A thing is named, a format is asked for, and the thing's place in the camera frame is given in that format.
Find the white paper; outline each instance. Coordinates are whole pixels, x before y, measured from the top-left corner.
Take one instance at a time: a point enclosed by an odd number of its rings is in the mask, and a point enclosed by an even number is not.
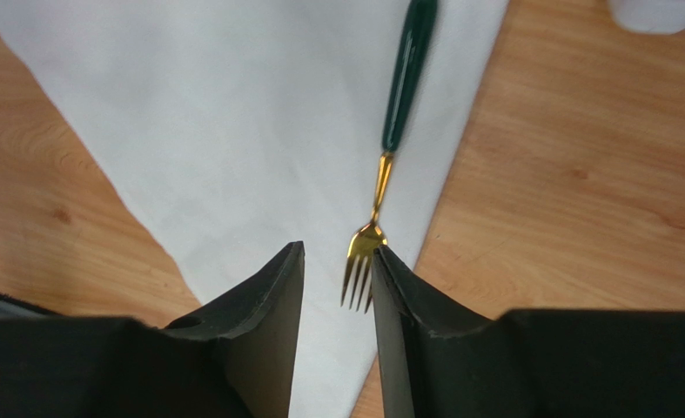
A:
[[[291,417],[347,417],[373,316],[339,308],[406,0],[0,1],[0,34],[206,303],[306,244]],[[507,0],[441,0],[381,225],[412,266]]]

